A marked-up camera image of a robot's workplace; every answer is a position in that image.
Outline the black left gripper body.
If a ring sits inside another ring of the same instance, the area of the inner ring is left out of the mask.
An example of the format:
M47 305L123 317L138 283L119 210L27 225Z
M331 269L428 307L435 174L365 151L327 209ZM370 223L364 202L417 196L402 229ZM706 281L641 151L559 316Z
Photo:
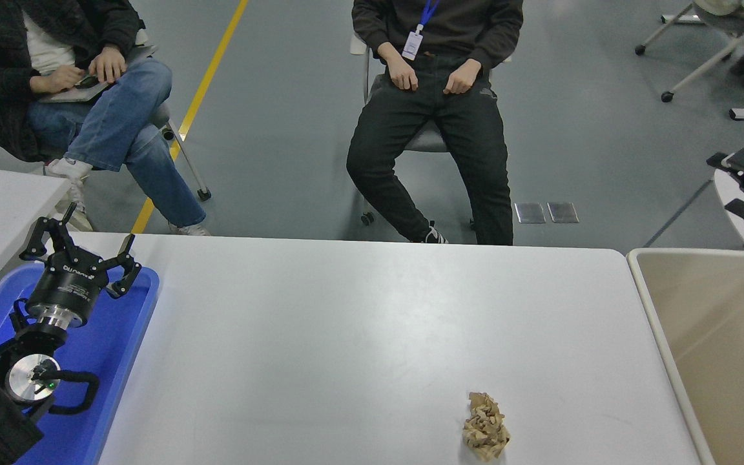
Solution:
M95 270L100 261L100 256L84 249L52 253L27 300L28 314L39 318L46 308L60 308L74 313L77 320L88 320L107 285L107 272Z

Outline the person's right hand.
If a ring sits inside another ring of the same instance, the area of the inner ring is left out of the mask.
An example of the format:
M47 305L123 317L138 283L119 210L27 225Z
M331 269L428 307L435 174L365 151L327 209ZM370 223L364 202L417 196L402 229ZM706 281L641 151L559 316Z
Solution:
M397 89L414 92L419 87L415 70L402 56L395 56L387 61L389 76Z
M62 65L47 76L30 77L29 87L33 94L57 94L73 88L85 77L85 71L74 65Z

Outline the person's left hand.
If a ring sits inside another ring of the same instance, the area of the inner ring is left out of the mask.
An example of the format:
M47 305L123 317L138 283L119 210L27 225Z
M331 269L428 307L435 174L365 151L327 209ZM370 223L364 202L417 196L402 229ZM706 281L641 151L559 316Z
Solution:
M118 45L103 45L101 52L91 61L88 73L100 83L115 83L127 73L127 62Z
M467 59L461 66L451 72L443 88L443 94L460 95L469 91L478 78L481 68L481 62L475 59Z

